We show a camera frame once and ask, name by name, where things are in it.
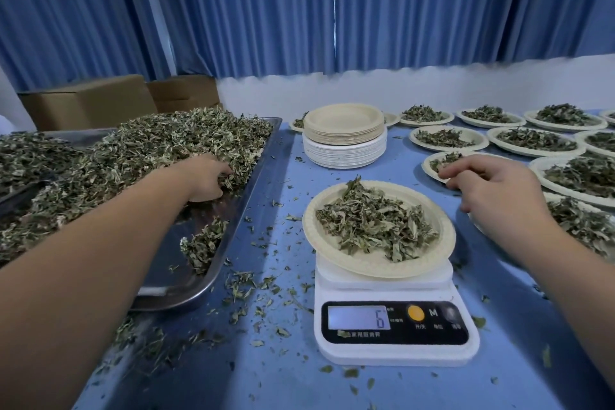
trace scale control panel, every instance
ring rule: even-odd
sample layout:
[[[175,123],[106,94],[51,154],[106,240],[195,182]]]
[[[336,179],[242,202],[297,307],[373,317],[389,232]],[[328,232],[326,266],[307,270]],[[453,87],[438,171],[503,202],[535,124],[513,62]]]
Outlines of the scale control panel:
[[[322,335],[332,344],[463,345],[469,340],[450,302],[326,302]]]

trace digital display screen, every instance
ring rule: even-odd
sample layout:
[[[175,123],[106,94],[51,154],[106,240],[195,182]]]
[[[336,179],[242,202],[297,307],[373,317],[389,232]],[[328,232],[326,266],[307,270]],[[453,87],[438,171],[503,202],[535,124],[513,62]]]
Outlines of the digital display screen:
[[[327,308],[329,329],[365,331],[389,330],[389,316],[386,307],[369,306],[330,306]]]

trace stack of white plates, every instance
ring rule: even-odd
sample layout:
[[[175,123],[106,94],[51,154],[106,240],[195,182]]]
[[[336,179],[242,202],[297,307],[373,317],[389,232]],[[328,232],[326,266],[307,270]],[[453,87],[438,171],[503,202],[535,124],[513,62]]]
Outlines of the stack of white plates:
[[[303,133],[303,150],[319,166],[330,169],[354,169],[373,163],[386,150],[386,127],[380,136],[365,143],[335,146],[317,143]]]
[[[354,145],[376,139],[386,129],[384,115],[365,104],[326,105],[303,119],[303,136],[328,145]]]

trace hand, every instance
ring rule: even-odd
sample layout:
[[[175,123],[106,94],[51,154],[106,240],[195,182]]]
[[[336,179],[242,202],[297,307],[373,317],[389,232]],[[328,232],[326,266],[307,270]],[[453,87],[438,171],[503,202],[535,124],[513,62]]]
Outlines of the hand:
[[[461,190],[461,210],[472,212],[485,233],[509,252],[519,237],[559,229],[540,182],[519,162],[472,155],[444,167],[438,176],[450,179],[448,188]]]
[[[221,162],[212,154],[198,154],[169,167],[179,172],[190,189],[189,201],[211,201],[222,196],[218,185],[220,174],[232,174],[226,162]]]

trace kitchen scale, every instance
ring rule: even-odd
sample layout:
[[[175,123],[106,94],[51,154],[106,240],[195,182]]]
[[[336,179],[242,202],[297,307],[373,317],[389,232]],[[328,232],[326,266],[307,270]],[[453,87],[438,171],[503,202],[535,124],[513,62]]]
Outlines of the kitchen scale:
[[[480,336],[446,259],[403,279],[345,270],[316,256],[314,335],[337,365],[462,366]]]

